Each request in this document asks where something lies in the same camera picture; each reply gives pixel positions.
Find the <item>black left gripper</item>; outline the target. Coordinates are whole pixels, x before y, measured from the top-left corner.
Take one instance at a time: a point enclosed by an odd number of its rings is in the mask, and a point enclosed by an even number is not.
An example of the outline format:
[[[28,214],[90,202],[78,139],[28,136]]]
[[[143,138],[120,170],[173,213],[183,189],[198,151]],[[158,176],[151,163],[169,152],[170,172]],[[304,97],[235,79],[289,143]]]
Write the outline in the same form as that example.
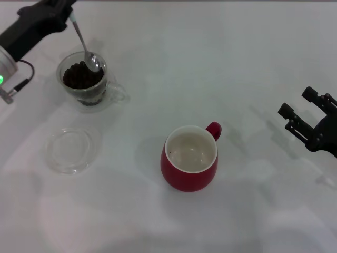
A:
[[[19,9],[18,20],[1,34],[1,47],[14,60],[20,60],[44,37],[67,28],[66,21],[76,2],[41,0]]]

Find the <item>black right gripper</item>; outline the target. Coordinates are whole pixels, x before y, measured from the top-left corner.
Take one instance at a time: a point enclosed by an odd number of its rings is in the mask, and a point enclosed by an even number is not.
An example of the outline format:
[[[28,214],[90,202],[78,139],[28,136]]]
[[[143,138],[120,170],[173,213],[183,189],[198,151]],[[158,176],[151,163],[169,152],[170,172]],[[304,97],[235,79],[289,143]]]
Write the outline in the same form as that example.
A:
[[[306,141],[305,146],[309,151],[326,151],[336,158],[336,100],[328,93],[318,95],[318,92],[310,86],[304,90],[302,97],[327,113],[326,116],[313,128],[288,104],[283,103],[278,114],[288,120],[285,129],[299,140]]]

